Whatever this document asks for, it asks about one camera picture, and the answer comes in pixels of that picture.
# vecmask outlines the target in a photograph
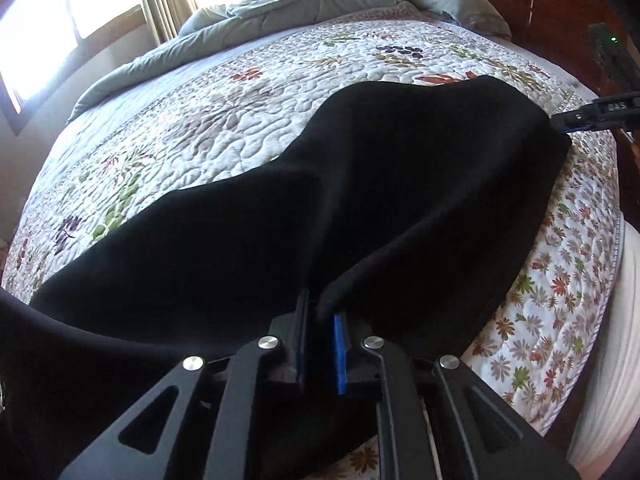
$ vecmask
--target metal bolt head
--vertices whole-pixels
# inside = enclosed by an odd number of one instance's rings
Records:
[[[443,355],[440,358],[440,366],[445,370],[455,370],[460,366],[460,360],[455,355]]]
[[[384,346],[385,340],[377,335],[370,335],[369,337],[364,338],[364,341],[362,343],[367,348],[377,350],[378,348],[382,348]]]
[[[263,350],[271,350],[272,348],[276,348],[278,346],[278,338],[274,335],[266,335],[260,338],[258,341],[258,346]]]
[[[192,355],[191,357],[187,357],[184,361],[182,361],[182,368],[190,372],[200,370],[203,366],[204,359],[202,357],[198,357],[197,355]]]

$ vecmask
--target gray comforter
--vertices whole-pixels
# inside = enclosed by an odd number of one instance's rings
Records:
[[[228,7],[207,7],[184,24],[177,38],[94,83],[80,97],[67,123],[124,88],[229,47],[288,28],[401,2],[450,18],[479,34],[510,37],[509,26],[487,0],[244,0]]]

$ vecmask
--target blue strip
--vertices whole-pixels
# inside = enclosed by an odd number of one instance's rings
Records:
[[[342,321],[338,315],[334,316],[334,355],[338,395],[344,395],[347,392],[347,353],[342,338]]]

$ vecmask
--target black clamp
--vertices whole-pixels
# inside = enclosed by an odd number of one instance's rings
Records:
[[[581,130],[597,132],[612,128],[632,132],[640,128],[640,92],[595,99],[577,110],[552,115],[550,121],[553,129],[565,134]]]
[[[381,480],[579,479],[558,452],[456,357],[443,356],[435,363],[412,359],[397,344],[373,335],[366,322],[345,313],[335,316],[328,330],[333,332],[335,390],[377,400]],[[206,363],[199,356],[187,357],[60,479],[186,478],[175,475],[185,448],[200,450],[197,478],[258,478],[252,442],[261,388],[268,384],[284,396],[304,398],[314,341],[303,296],[294,313],[273,320],[269,335],[242,346],[232,358]],[[222,384],[221,395],[211,393]],[[203,406],[215,416],[213,432],[188,434],[187,421],[198,416],[193,413],[204,413],[198,412]]]

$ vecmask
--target white quilted bedspread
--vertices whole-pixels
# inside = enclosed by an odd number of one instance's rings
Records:
[[[98,136],[90,121],[71,139],[63,134],[25,206],[2,286],[28,302],[49,276],[164,193],[274,159],[340,88],[483,74],[515,86],[549,114],[584,103],[571,83],[530,60],[402,6],[352,14],[245,52],[101,131],[90,151],[86,144]],[[618,257],[614,140],[610,132],[572,139],[519,277],[463,356],[540,433],[591,350]],[[317,478],[377,478],[377,462],[372,441]]]

